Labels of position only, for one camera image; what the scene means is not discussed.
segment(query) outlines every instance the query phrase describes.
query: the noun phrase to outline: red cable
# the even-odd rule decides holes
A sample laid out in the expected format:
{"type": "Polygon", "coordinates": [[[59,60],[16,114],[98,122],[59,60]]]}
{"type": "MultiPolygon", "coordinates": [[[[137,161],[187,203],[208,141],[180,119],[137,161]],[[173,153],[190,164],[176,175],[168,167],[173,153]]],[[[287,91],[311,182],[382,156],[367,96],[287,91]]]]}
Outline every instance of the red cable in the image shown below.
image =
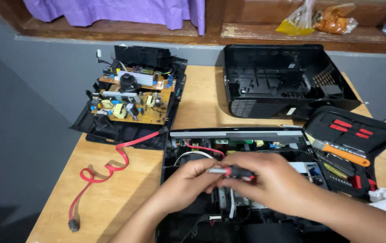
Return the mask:
{"type": "Polygon", "coordinates": [[[221,152],[221,151],[219,151],[219,150],[217,150],[217,149],[212,149],[212,148],[207,148],[207,147],[202,147],[202,146],[191,146],[190,144],[188,144],[188,141],[186,141],[186,145],[187,145],[187,147],[189,147],[189,148],[204,149],[204,150],[208,150],[208,151],[212,151],[212,152],[219,153],[219,154],[221,154],[221,155],[223,156],[223,158],[224,158],[224,153],[221,152]]]}
{"type": "Polygon", "coordinates": [[[126,163],[126,165],[124,167],[113,167],[111,166],[110,164],[105,164],[104,167],[106,167],[108,170],[109,170],[109,176],[106,177],[105,179],[101,179],[101,180],[94,180],[94,174],[92,172],[91,169],[88,169],[88,168],[83,168],[81,170],[81,172],[79,173],[81,178],[84,180],[84,181],[87,181],[88,184],[83,188],[83,190],[76,196],[75,200],[73,200],[71,206],[70,206],[70,210],[69,210],[69,220],[72,220],[73,219],[73,209],[77,203],[77,201],[79,200],[79,197],[82,196],[82,194],[85,192],[85,190],[87,190],[87,188],[92,184],[92,183],[101,183],[101,182],[105,182],[107,181],[113,174],[114,174],[114,171],[120,171],[120,170],[123,170],[125,169],[128,165],[129,165],[129,158],[127,157],[126,153],[124,151],[121,150],[122,147],[126,147],[126,146],[131,146],[133,144],[137,144],[137,143],[140,143],[142,141],[145,141],[147,139],[150,139],[152,137],[155,137],[157,135],[159,135],[161,133],[161,131],[157,131],[157,132],[154,132],[150,135],[147,135],[147,136],[144,136],[144,137],[141,137],[141,138],[138,138],[136,140],[133,140],[133,141],[130,141],[130,142],[126,142],[126,143],[122,143],[122,144],[118,144],[117,146],[115,146],[115,150],[124,158],[124,161],[126,163]],[[88,172],[89,173],[89,177],[86,177],[84,175],[84,171],[88,172]]]}

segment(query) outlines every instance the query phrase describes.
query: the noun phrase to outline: screwdriver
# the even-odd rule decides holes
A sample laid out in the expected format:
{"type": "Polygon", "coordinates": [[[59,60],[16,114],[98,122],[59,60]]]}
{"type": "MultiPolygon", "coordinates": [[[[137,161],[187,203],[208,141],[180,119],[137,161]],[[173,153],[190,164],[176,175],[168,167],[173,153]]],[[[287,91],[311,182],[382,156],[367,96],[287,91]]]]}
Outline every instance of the screwdriver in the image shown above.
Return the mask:
{"type": "Polygon", "coordinates": [[[255,178],[255,174],[248,169],[240,168],[237,166],[229,166],[226,168],[209,168],[208,173],[224,174],[228,177],[242,178],[247,177],[250,179],[255,178]]]}

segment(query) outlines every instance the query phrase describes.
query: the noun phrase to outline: purple cloth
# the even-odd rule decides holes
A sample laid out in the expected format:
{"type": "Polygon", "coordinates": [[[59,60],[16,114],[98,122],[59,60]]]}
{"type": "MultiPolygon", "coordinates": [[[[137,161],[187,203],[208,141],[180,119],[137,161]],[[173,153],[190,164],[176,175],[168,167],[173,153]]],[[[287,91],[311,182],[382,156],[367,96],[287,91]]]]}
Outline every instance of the purple cloth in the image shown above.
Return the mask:
{"type": "Polygon", "coordinates": [[[34,18],[50,22],[65,16],[70,25],[88,26],[100,19],[183,28],[191,20],[205,32],[205,0],[24,0],[34,18]]]}

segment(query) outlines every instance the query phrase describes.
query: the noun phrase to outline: circuit board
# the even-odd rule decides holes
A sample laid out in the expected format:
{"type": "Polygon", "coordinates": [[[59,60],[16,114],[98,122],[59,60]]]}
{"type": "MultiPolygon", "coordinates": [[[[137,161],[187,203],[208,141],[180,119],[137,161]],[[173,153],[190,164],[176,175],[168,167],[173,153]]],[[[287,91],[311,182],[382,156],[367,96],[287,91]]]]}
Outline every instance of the circuit board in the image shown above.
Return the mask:
{"type": "MultiPolygon", "coordinates": [[[[143,89],[148,89],[148,90],[155,90],[158,92],[158,96],[161,97],[161,105],[160,107],[156,106],[147,106],[147,98],[149,96],[153,96],[155,92],[143,92],[142,95],[139,95],[140,102],[136,102],[136,108],[142,108],[144,111],[144,114],[142,115],[139,113],[137,116],[137,120],[130,115],[127,114],[127,117],[125,119],[120,119],[115,117],[114,114],[109,115],[109,119],[111,121],[118,121],[118,122],[138,122],[138,123],[148,123],[148,124],[163,124],[165,117],[166,117],[166,111],[168,108],[169,104],[169,99],[171,96],[171,93],[175,91],[175,85],[177,80],[174,79],[172,82],[171,86],[166,86],[168,84],[168,80],[163,78],[163,75],[158,74],[158,80],[157,84],[154,84],[153,86],[147,86],[147,85],[142,85],[143,89]]],[[[113,85],[110,86],[108,91],[118,91],[120,88],[120,83],[116,81],[112,77],[107,77],[107,76],[102,76],[99,81],[102,82],[107,82],[107,83],[112,83],[113,85]]],[[[96,114],[97,110],[91,111],[91,113],[96,114]]]]}

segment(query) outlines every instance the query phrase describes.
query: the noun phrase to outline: ventilation grille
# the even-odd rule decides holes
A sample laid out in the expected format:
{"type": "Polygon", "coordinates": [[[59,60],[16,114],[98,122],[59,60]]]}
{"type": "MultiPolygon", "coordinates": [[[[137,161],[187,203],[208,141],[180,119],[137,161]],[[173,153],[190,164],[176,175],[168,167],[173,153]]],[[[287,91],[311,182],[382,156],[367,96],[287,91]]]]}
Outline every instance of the ventilation grille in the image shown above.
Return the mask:
{"type": "Polygon", "coordinates": [[[259,103],[255,99],[234,100],[230,110],[240,118],[271,118],[288,104],[259,103]]]}
{"type": "Polygon", "coordinates": [[[322,72],[313,77],[314,87],[320,87],[322,85],[336,84],[336,81],[332,78],[332,73],[335,68],[330,64],[322,72]]]}

